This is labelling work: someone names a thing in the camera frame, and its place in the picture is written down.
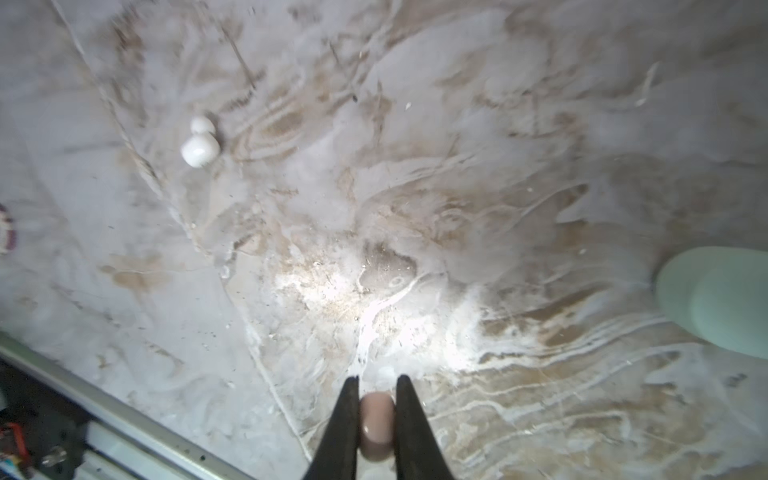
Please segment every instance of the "white pebble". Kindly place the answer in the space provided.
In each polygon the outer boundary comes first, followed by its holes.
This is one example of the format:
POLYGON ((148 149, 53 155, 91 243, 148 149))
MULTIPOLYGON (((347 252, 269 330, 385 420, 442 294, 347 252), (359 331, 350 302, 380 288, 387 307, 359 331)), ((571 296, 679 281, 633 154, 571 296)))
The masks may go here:
POLYGON ((204 115, 195 115, 190 122, 192 134, 215 134, 216 127, 210 119, 204 115))
POLYGON ((192 135, 181 146, 181 157, 195 168, 209 164, 220 152, 219 142, 208 133, 192 135))

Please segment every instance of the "light green object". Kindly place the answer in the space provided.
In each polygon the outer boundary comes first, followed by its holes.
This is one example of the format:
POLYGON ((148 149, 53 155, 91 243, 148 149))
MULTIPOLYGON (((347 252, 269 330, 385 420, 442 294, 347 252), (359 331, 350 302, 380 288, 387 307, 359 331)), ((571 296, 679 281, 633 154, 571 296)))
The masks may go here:
POLYGON ((662 267, 656 298, 669 320, 694 335, 768 359, 768 252, 688 250, 662 267))

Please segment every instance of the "brown marble pattern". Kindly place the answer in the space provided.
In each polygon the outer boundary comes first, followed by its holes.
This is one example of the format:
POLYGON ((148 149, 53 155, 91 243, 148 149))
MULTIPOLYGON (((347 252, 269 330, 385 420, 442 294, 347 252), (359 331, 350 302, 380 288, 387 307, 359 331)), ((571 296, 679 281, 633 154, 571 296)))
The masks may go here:
POLYGON ((308 452, 347 375, 408 373, 461 478, 768 473, 768 363, 651 292, 768 248, 764 2, 56 5, 308 452))

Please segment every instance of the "white object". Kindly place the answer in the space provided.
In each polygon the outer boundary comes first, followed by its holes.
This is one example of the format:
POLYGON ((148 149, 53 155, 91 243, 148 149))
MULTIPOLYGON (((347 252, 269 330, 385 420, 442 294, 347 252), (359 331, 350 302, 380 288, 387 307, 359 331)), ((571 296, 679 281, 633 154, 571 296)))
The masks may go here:
POLYGON ((181 157, 195 168, 209 164, 220 152, 219 142, 207 132, 192 135, 181 145, 181 157))
POLYGON ((210 119, 204 115, 196 115, 192 117, 192 121, 190 122, 190 130, 192 130, 192 134, 215 134, 216 133, 216 127, 214 127, 214 123, 210 121, 210 119))

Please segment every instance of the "white ball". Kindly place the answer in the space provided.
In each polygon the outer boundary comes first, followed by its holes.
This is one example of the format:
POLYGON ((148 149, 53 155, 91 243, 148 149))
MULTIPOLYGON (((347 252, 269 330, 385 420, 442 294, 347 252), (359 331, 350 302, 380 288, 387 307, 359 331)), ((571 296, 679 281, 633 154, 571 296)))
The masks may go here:
POLYGON ((181 145, 181 157, 195 168, 209 164, 219 152, 219 142, 209 133, 192 135, 181 145))
POLYGON ((192 134, 215 134, 216 127, 210 119, 204 115, 195 115, 190 122, 192 134))

